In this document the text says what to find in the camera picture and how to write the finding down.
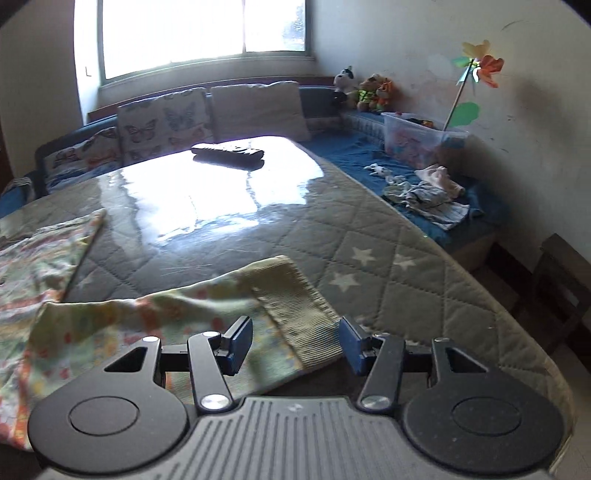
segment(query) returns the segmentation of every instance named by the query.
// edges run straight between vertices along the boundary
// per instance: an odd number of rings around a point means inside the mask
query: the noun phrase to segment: orange flower decoration
[[[462,43],[462,47],[464,48],[464,54],[469,59],[480,61],[488,55],[488,52],[491,49],[491,42],[485,40],[479,45],[472,45],[471,43],[464,42]]]
[[[476,69],[475,73],[480,80],[486,82],[489,86],[499,88],[499,84],[492,79],[492,75],[499,73],[504,64],[505,60],[503,59],[496,59],[491,55],[485,55],[480,61],[480,66]]]

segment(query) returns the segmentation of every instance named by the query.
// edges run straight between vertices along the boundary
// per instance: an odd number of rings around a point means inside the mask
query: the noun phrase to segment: butterfly pillow
[[[213,142],[203,88],[128,103],[117,121],[125,165]]]
[[[43,159],[48,193],[97,177],[122,166],[117,127],[101,130],[88,140]]]

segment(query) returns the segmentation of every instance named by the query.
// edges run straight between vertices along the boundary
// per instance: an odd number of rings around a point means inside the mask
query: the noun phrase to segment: plush dog
[[[359,89],[353,75],[352,66],[343,69],[334,80],[335,99],[338,104],[345,103],[348,108],[355,108],[359,100]]]

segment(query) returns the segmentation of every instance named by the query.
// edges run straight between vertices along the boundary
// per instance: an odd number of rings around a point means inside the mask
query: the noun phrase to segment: stuffed animal
[[[376,105],[376,110],[381,112],[391,112],[392,108],[392,101],[396,97],[398,93],[398,88],[394,85],[394,82],[390,79],[386,79],[386,82],[383,82],[382,85],[378,88],[375,94],[378,97],[378,104]]]
[[[359,100],[359,89],[352,68],[349,65],[343,69],[334,81],[336,101],[338,104],[346,103],[348,108],[355,108]]]
[[[359,101],[357,102],[357,110],[360,112],[372,112],[378,104],[378,96],[376,91],[382,85],[378,79],[369,77],[359,85]]]
[[[379,73],[374,73],[372,78],[375,78],[379,83],[389,82],[390,79],[387,77],[381,76]]]
[[[367,167],[363,167],[363,169],[371,170],[371,173],[369,174],[371,177],[382,177],[383,179],[385,179],[386,177],[392,175],[392,170],[386,167],[380,167],[377,163],[372,163]]]

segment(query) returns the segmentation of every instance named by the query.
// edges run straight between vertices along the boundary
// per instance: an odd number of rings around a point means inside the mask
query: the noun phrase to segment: pillow
[[[212,87],[217,141],[276,135],[310,139],[297,82]]]
[[[204,88],[122,105],[117,109],[117,124],[124,165],[213,142]]]
[[[117,127],[105,128],[88,140],[43,159],[47,192],[121,168],[121,159]]]

